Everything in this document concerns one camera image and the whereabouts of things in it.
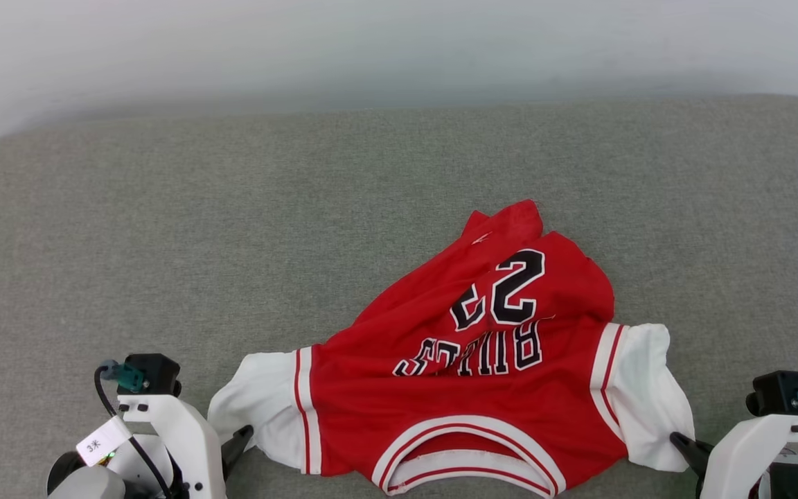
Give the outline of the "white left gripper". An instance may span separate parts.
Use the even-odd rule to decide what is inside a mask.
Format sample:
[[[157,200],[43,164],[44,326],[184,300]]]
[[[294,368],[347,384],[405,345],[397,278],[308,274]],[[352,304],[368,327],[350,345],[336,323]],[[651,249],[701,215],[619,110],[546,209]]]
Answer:
[[[196,408],[172,395],[120,395],[127,423],[148,423],[152,434],[135,440],[152,460],[174,497],[225,498],[226,480],[254,435],[250,424],[221,446],[218,434]]]

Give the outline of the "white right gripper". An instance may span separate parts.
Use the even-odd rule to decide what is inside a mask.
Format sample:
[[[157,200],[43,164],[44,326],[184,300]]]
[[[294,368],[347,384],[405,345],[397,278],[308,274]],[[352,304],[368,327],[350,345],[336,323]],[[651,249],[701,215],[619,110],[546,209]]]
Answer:
[[[738,423],[715,448],[680,432],[671,444],[702,479],[702,498],[798,498],[798,416]]]

